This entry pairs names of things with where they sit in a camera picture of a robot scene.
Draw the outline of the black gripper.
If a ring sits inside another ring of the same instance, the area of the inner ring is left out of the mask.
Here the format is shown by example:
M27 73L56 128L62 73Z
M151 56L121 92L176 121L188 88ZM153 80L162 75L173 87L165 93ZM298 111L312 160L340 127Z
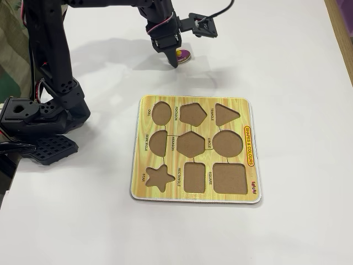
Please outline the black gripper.
M177 68L177 48L181 46L181 37L174 10L145 10L147 20L146 33L152 40L156 52L164 53L169 64Z

